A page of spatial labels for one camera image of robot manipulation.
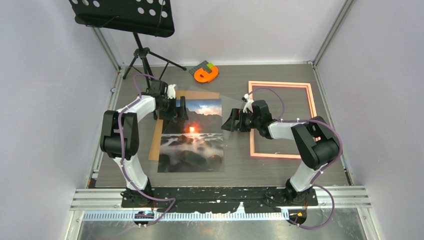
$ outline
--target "rock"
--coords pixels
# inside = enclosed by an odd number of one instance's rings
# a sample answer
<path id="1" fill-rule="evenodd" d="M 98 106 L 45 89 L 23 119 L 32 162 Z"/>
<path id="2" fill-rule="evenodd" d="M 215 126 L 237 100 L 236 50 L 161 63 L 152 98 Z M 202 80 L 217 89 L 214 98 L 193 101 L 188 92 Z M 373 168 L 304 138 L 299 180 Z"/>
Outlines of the rock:
<path id="1" fill-rule="evenodd" d="M 169 168 L 170 173 L 192 173 L 197 172 L 196 167 L 188 162 L 181 161 Z"/>
<path id="2" fill-rule="evenodd" d="M 177 145 L 181 145 L 182 143 L 179 143 L 177 141 L 173 141 L 171 142 L 168 146 L 177 146 Z"/>
<path id="3" fill-rule="evenodd" d="M 164 173 L 170 166 L 170 156 L 166 154 L 160 154 L 159 155 L 159 163 L 157 164 L 157 172 L 158 173 Z"/>
<path id="4" fill-rule="evenodd" d="M 219 155 L 212 155 L 206 160 L 214 169 L 218 169 L 223 165 L 223 159 Z"/>
<path id="5" fill-rule="evenodd" d="M 223 141 L 221 139 L 212 139 L 212 140 L 209 140 L 209 142 L 211 142 L 215 145 L 222 145 L 223 144 Z"/>
<path id="6" fill-rule="evenodd" d="M 191 138 L 191 137 L 187 137 L 186 135 L 181 135 L 181 136 L 179 136 L 178 137 L 178 139 L 177 139 L 177 141 L 180 143 L 180 144 L 186 144 L 186 143 L 192 143 L 193 142 L 193 138 Z"/>
<path id="7" fill-rule="evenodd" d="M 168 139 L 160 139 L 160 145 L 166 144 L 167 142 L 169 142 Z"/>
<path id="8" fill-rule="evenodd" d="M 178 154 L 177 158 L 195 166 L 203 165 L 206 163 L 206 159 L 204 157 L 189 150 L 182 151 L 180 154 Z"/>
<path id="9" fill-rule="evenodd" d="M 199 144 L 200 147 L 212 147 L 212 143 L 210 141 L 204 141 L 201 144 Z"/>

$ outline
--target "sky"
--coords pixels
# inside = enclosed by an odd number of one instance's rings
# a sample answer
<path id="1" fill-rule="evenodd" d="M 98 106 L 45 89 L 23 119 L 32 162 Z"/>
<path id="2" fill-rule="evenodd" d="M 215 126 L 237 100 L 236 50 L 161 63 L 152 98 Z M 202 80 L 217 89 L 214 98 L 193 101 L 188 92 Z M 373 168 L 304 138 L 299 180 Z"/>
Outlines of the sky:
<path id="1" fill-rule="evenodd" d="M 176 101 L 176 106 L 180 106 L 180 100 Z M 186 99 L 185 107 L 198 114 L 219 115 L 222 117 L 221 99 Z"/>

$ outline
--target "landscape photo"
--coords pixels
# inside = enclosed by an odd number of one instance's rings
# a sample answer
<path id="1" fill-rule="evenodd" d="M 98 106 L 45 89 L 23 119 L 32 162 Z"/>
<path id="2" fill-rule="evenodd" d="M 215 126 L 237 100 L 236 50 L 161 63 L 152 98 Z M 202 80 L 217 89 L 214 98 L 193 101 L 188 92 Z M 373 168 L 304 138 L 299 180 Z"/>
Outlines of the landscape photo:
<path id="1" fill-rule="evenodd" d="M 222 172 L 220 99 L 186 99 L 188 120 L 163 121 L 159 173 Z"/>

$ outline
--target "perforated panel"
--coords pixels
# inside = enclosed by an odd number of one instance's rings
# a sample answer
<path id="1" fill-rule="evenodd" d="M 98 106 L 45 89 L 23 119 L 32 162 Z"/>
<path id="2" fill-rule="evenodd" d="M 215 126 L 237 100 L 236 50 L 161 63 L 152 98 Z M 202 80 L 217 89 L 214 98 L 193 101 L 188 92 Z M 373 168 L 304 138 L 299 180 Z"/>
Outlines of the perforated panel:
<path id="1" fill-rule="evenodd" d="M 109 210 L 109 211 L 86 211 L 83 221 L 134 221 L 138 210 Z M 162 213 L 154 211 L 155 219 Z M 161 221 L 259 221 L 259 220 L 288 220 L 289 212 L 282 209 L 281 212 L 269 213 L 245 213 L 243 209 L 233 213 L 167 213 Z"/>

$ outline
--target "music stand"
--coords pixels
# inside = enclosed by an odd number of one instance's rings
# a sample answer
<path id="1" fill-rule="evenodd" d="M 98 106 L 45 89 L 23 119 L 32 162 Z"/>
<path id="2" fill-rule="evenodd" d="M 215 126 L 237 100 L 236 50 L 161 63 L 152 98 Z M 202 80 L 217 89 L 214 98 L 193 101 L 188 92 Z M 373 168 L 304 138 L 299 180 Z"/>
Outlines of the music stand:
<path id="1" fill-rule="evenodd" d="M 137 43 L 134 57 L 131 64 L 126 69 L 123 79 L 127 78 L 128 72 L 137 58 L 143 63 L 146 74 L 153 75 L 147 55 L 151 54 L 166 62 L 159 79 L 165 73 L 168 64 L 172 64 L 182 70 L 187 70 L 171 60 L 164 58 L 152 51 L 148 47 L 143 47 L 138 34 L 152 35 L 155 37 L 168 38 L 174 34 L 174 21 L 172 18 L 170 0 L 69 0 L 75 12 L 75 22 L 88 27 L 108 28 L 132 32 Z M 149 77 L 146 77 L 147 87 L 150 88 Z M 157 119 L 156 112 L 153 112 L 154 119 Z"/>

